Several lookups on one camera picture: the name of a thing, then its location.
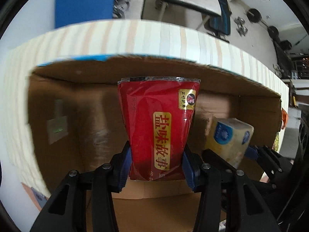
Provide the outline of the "yellow tissue pack bear print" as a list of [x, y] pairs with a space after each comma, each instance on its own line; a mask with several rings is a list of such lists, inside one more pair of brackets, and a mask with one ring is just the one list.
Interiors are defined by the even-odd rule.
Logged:
[[254, 127], [236, 118], [213, 118], [205, 148], [238, 168], [247, 150]]

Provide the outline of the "red tissue pack gold label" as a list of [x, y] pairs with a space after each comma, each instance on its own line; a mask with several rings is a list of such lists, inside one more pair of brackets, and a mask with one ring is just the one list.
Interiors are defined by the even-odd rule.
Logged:
[[131, 180], [184, 179], [182, 156], [200, 83], [197, 78], [182, 77], [123, 78], [118, 82], [132, 150]]

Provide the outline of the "brown cardboard box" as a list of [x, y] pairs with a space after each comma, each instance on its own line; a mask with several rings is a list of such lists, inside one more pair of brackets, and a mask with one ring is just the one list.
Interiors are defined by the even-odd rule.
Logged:
[[32, 231], [278, 231], [248, 146], [271, 147], [278, 93], [155, 57], [34, 68], [28, 121], [51, 196]]

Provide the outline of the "chrome dumbbell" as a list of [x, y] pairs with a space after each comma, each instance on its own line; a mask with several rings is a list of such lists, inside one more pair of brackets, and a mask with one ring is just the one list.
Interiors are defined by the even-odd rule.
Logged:
[[241, 17], [237, 17], [234, 19], [234, 22], [237, 25], [237, 32], [240, 36], [246, 36], [248, 32], [248, 28], [245, 26], [245, 20]]

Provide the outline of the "black floor barbell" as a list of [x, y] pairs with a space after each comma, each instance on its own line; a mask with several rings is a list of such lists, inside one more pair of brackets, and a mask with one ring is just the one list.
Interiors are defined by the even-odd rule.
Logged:
[[251, 23], [262, 23], [266, 26], [267, 32], [271, 39], [275, 39], [279, 37], [279, 31], [275, 26], [269, 26], [261, 16], [261, 13], [257, 9], [248, 9], [246, 11], [247, 18]]

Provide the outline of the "blue folded exercise mat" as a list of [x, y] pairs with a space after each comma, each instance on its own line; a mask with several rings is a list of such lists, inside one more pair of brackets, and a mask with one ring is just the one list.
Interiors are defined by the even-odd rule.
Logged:
[[114, 0], [55, 0], [55, 28], [111, 19]]

